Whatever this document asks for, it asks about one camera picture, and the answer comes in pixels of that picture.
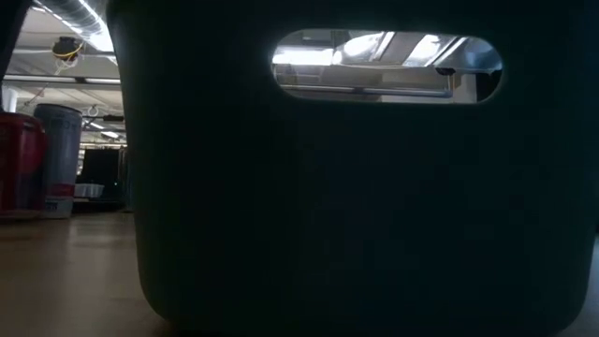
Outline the teal plastic bin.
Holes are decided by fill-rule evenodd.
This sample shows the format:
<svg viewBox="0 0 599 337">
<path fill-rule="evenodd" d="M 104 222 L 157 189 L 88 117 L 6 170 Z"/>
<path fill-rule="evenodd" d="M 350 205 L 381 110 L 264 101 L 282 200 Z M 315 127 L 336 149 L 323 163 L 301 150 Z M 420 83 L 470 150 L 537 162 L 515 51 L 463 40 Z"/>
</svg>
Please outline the teal plastic bin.
<svg viewBox="0 0 599 337">
<path fill-rule="evenodd" d="M 599 0 L 110 0 L 152 308 L 225 336 L 547 337 L 599 224 Z M 480 37 L 479 104 L 296 98 L 305 28 Z"/>
</svg>

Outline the white Celsius can black lid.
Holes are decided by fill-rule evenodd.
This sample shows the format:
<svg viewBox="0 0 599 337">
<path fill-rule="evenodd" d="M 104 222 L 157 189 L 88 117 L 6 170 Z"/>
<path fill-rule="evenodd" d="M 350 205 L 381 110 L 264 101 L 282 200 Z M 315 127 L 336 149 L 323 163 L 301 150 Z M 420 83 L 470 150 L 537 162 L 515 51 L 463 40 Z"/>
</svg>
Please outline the white Celsius can black lid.
<svg viewBox="0 0 599 337">
<path fill-rule="evenodd" d="M 42 216 L 65 219 L 72 213 L 79 165 L 82 113 L 56 104 L 38 104 L 34 116 L 47 136 Z"/>
</svg>

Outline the red Coca-Cola can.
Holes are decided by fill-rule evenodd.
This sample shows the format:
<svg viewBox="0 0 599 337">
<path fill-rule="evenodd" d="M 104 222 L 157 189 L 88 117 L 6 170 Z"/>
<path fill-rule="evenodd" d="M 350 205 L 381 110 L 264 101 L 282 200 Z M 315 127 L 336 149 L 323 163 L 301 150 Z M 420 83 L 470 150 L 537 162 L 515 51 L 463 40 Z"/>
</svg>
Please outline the red Coca-Cola can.
<svg viewBox="0 0 599 337">
<path fill-rule="evenodd" d="M 38 217 L 43 209 L 47 137 L 35 117 L 0 112 L 0 219 Z"/>
</svg>

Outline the black backdrop panel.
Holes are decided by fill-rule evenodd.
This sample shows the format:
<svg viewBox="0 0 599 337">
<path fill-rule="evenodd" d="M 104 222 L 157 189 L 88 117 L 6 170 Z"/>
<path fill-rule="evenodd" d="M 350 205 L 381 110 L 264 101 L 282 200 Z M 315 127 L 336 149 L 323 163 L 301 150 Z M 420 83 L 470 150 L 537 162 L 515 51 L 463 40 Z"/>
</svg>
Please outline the black backdrop panel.
<svg viewBox="0 0 599 337">
<path fill-rule="evenodd" d="M 120 164 L 121 152 L 117 149 L 86 149 L 76 184 L 103 184 L 104 191 L 100 198 L 124 201 Z"/>
</svg>

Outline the white plastic tray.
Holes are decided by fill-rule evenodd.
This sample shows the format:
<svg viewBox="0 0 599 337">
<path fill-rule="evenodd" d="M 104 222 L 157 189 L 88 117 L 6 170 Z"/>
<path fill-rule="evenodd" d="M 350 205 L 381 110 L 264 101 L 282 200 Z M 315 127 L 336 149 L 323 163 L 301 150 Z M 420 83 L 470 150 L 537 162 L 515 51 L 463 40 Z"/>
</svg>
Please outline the white plastic tray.
<svg viewBox="0 0 599 337">
<path fill-rule="evenodd" d="M 77 183 L 75 185 L 75 198 L 100 198 L 104 191 L 104 185 L 98 183 Z"/>
</svg>

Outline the long ceiling light tube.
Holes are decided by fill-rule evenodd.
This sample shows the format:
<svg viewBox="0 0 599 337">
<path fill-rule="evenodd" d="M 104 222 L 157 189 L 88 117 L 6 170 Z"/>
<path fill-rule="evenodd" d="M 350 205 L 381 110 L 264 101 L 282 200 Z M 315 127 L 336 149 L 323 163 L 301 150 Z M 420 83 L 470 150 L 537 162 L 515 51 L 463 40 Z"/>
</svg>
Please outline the long ceiling light tube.
<svg viewBox="0 0 599 337">
<path fill-rule="evenodd" d="M 7 74 L 3 81 L 120 85 L 119 79 Z"/>
</svg>

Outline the black yellow ceiling reel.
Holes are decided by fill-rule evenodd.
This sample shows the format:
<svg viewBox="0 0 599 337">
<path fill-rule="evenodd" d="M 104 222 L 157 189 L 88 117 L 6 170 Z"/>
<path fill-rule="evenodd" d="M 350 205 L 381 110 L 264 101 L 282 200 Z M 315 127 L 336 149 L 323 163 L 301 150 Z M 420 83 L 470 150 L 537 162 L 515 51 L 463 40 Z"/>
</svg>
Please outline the black yellow ceiling reel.
<svg viewBox="0 0 599 337">
<path fill-rule="evenodd" d="M 59 37 L 52 45 L 52 55 L 65 62 L 73 62 L 79 56 L 84 43 L 74 37 Z"/>
</svg>

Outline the black aluminium table frame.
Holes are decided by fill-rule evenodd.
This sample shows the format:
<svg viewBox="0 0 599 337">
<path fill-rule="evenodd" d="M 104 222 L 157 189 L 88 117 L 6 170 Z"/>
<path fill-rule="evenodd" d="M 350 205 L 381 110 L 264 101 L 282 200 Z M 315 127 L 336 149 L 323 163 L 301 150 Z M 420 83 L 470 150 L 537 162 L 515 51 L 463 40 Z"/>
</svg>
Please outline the black aluminium table frame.
<svg viewBox="0 0 599 337">
<path fill-rule="evenodd" d="M 127 206 L 118 199 L 102 198 L 76 198 L 73 203 L 73 212 L 118 212 Z"/>
</svg>

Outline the silver ceiling duct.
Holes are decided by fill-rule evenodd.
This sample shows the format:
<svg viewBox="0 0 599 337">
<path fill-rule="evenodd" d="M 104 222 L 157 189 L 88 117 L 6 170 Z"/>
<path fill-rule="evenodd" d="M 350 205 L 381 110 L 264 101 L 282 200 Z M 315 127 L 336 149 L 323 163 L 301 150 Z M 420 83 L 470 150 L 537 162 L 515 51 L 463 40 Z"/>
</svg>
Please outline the silver ceiling duct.
<svg viewBox="0 0 599 337">
<path fill-rule="evenodd" d="M 97 51 L 113 53 L 106 21 L 109 0 L 34 0 Z"/>
</svg>

